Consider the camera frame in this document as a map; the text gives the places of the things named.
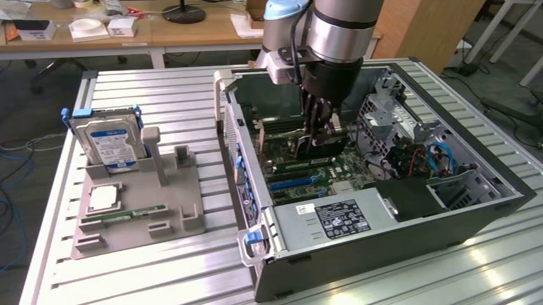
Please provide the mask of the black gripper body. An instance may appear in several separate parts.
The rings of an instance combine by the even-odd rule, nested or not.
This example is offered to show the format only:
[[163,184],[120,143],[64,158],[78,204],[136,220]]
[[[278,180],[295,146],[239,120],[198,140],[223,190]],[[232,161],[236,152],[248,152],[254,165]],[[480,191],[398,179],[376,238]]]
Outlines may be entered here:
[[339,107],[351,94],[362,64],[363,60],[343,64],[328,61],[306,64],[302,79],[304,90],[331,107]]

